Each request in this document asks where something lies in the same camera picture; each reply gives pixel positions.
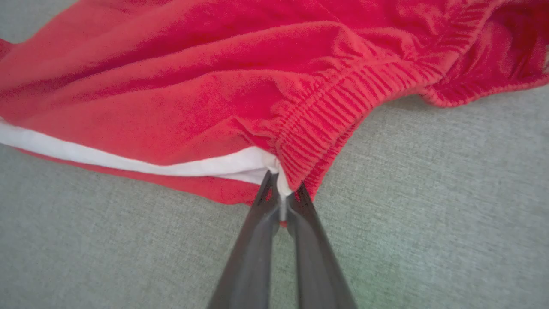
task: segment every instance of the gray surface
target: gray surface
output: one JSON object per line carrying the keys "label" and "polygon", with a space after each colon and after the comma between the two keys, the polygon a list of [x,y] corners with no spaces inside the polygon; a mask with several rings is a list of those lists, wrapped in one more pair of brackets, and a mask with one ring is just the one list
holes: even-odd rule
{"label": "gray surface", "polygon": [[[70,3],[46,2],[1,2],[0,37]],[[316,200],[361,308],[549,307],[547,102],[548,87],[445,110],[405,98],[366,119]],[[246,206],[0,158],[0,308],[205,306]],[[274,245],[272,308],[292,308],[292,241]]]}

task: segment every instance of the gray upholstery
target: gray upholstery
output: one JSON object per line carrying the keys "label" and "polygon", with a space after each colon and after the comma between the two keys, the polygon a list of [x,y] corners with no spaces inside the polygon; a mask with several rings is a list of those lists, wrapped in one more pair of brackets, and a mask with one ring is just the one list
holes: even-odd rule
{"label": "gray upholstery", "polygon": [[[3,0],[21,41],[71,0]],[[361,308],[549,307],[549,88],[364,121],[316,207]],[[0,308],[203,308],[247,206],[0,146]],[[274,242],[272,308],[295,307]]]}

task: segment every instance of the white stripe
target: white stripe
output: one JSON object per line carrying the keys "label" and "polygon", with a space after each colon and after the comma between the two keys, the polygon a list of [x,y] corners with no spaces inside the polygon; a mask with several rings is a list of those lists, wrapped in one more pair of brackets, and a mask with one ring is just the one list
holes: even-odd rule
{"label": "white stripe", "polygon": [[[280,169],[278,159],[258,147],[248,147],[226,156],[185,163],[151,164],[13,126],[2,118],[0,118],[0,144],[52,158],[134,172],[168,176],[216,176],[254,184],[261,184],[268,167],[276,165],[272,168]],[[279,179],[277,187],[282,194],[291,193],[285,178]]]}

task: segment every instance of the white fabric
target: white fabric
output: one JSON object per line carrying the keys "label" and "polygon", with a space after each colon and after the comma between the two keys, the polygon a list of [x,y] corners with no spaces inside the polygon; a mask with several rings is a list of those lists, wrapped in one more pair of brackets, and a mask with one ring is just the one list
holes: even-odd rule
{"label": "white fabric", "polygon": [[134,172],[168,176],[216,176],[261,184],[267,169],[280,172],[277,188],[291,194],[278,159],[258,147],[248,147],[226,156],[172,165],[151,164],[117,156],[98,149],[67,142],[36,131],[10,125],[0,118],[0,144],[20,148],[52,158],[93,164]]}

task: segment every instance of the wrinkled fabric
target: wrinkled fabric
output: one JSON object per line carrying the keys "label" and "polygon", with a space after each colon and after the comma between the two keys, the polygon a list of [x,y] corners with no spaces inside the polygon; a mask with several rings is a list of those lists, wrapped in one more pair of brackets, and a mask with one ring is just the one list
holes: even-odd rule
{"label": "wrinkled fabric", "polygon": [[[257,181],[220,172],[253,147],[314,195],[376,106],[420,94],[456,107],[544,85],[547,46],[548,1],[80,0],[27,41],[2,42],[0,117],[15,136],[4,143],[223,203],[253,200]],[[65,144],[46,150],[46,137]],[[64,145],[208,172],[44,156]]]}

